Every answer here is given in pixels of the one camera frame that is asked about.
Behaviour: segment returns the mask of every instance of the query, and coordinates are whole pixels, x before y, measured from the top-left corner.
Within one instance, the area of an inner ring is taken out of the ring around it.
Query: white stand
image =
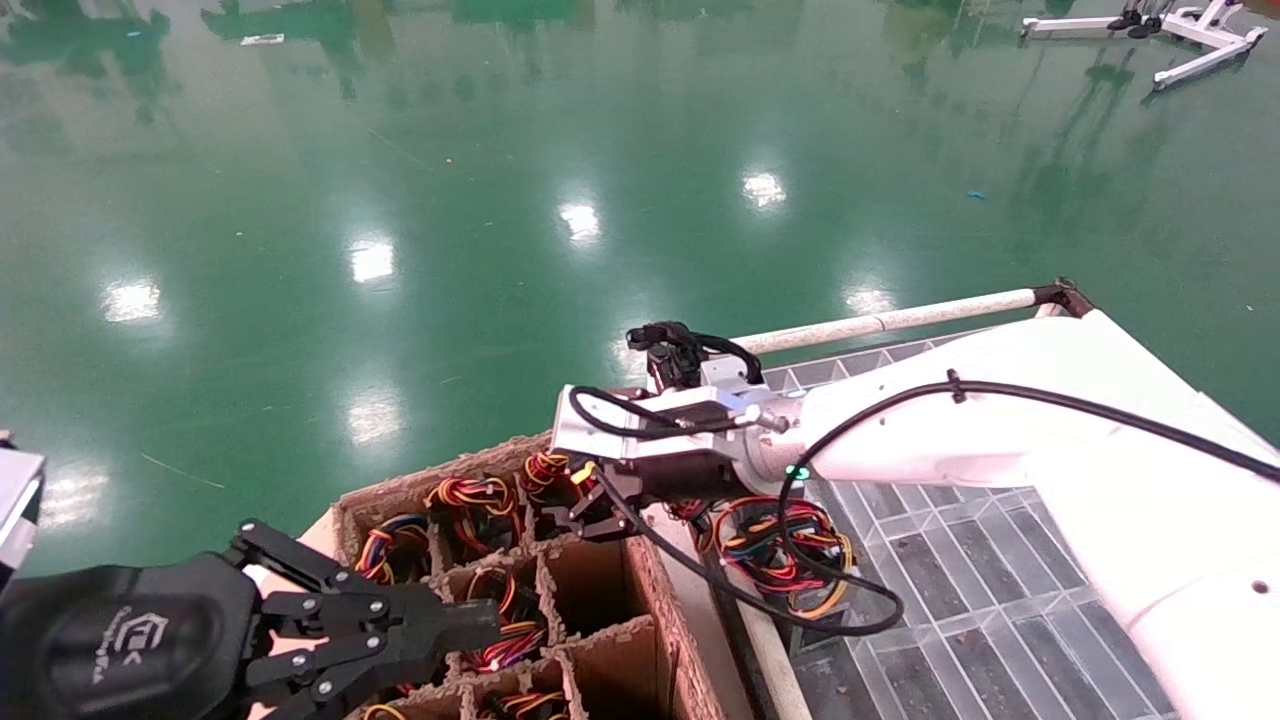
[[[1262,40],[1267,28],[1254,27],[1248,33],[1240,36],[1226,29],[1226,19],[1240,9],[1240,3],[1228,5],[1226,0],[1213,0],[1207,9],[1179,8],[1164,17],[1161,32],[1167,32],[1174,40],[1190,40],[1201,45],[1212,47],[1207,55],[1183,63],[1170,70],[1161,70],[1153,78],[1153,91],[1158,92],[1171,83],[1185,79],[1197,73],[1202,73],[1212,67],[1220,65],[1236,55],[1253,50],[1253,46]],[[1194,13],[1201,13],[1199,18],[1190,18]],[[1116,15],[1110,18],[1068,18],[1061,20],[1046,20],[1041,18],[1023,19],[1023,37],[1033,32],[1053,32],[1068,29],[1102,29],[1107,31],[1107,24],[1114,22]]]

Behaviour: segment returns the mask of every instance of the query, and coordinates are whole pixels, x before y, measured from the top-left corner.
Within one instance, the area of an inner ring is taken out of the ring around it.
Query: white robotic arm
[[[737,419],[737,428],[689,437],[600,432],[572,407],[566,388],[553,443],[620,460],[637,475],[687,471],[691,457],[718,457],[742,484],[769,495],[787,465],[851,415],[946,382],[948,370],[1103,404],[1276,461],[1261,438],[1098,310],[1001,325],[801,397],[731,375],[639,402],[686,420],[717,413]],[[595,398],[579,397],[579,406],[614,425],[643,425]],[[809,468],[833,482],[1036,487],[1183,717],[1275,716],[1280,533],[1271,525],[1280,518],[1280,484],[1121,423],[977,392],[961,402],[936,393],[895,405],[833,439]]]

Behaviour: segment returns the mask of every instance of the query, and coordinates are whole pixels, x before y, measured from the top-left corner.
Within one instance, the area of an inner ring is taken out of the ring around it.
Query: green epoxy floor
[[[1280,441],[1280,37],[1152,100],[1189,51],[1019,47],[1024,14],[1111,0],[26,5],[0,427],[51,459],[29,573],[301,532],[544,429],[646,319],[733,336],[1060,274]]]

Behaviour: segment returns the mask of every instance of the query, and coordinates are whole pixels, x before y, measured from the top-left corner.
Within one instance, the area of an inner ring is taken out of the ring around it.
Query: wire bundle
[[[480,714],[480,720],[568,720],[564,693],[520,693],[485,698],[490,710]]]
[[[667,505],[667,511],[671,516],[677,520],[692,521],[696,520],[703,512],[710,507],[710,503],[705,500],[685,500],[681,502],[671,502]]]
[[[389,705],[370,705],[369,708],[365,710],[365,715],[364,715],[362,720],[379,720],[378,719],[379,714],[389,715],[389,716],[394,717],[396,720],[408,720],[407,717],[404,717],[403,712],[401,712],[399,710],[396,710],[394,707],[392,707]]]
[[[401,551],[407,559],[396,557]],[[429,575],[426,516],[397,515],[369,530],[356,571],[380,585],[410,583]]]
[[[777,501],[771,497],[746,497],[731,502],[716,518],[712,539],[727,565],[745,573],[755,588],[767,597],[785,597],[787,610],[804,619],[817,619],[831,611],[845,594],[845,583],[814,573],[796,560],[782,541]],[[737,534],[726,538],[727,518],[737,519]],[[787,506],[785,532],[806,559],[831,570],[849,574],[854,568],[854,551],[849,538],[831,524],[822,507],[805,500],[791,500]],[[801,605],[810,591],[828,588],[822,601],[812,607]]]
[[[525,488],[529,501],[535,505],[547,505],[547,495],[552,492],[557,480],[559,484],[568,484],[579,500],[582,498],[582,489],[570,479],[568,455],[552,452],[535,452],[525,459],[525,473],[520,475],[520,487]]]
[[[452,515],[457,539],[476,556],[493,552],[493,544],[508,529],[494,523],[498,519],[509,521],[511,538],[504,544],[515,547],[520,542],[524,523],[516,493],[499,478],[445,478],[431,488],[425,503],[430,512]]]
[[[480,580],[485,578],[497,580],[492,583],[494,587],[483,589]],[[492,597],[499,601],[502,639],[481,651],[465,653],[462,657],[468,670],[481,674],[497,673],[520,662],[526,655],[545,644],[547,621],[538,611],[536,597],[530,601],[521,598],[516,578],[506,570],[484,568],[471,578],[466,600]]]

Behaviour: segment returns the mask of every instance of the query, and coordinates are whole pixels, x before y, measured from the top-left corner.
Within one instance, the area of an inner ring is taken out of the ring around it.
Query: black cable tie
[[[951,383],[951,400],[956,405],[969,400],[964,393],[964,388],[960,387],[960,373],[956,373],[954,368],[947,369],[947,382]]]

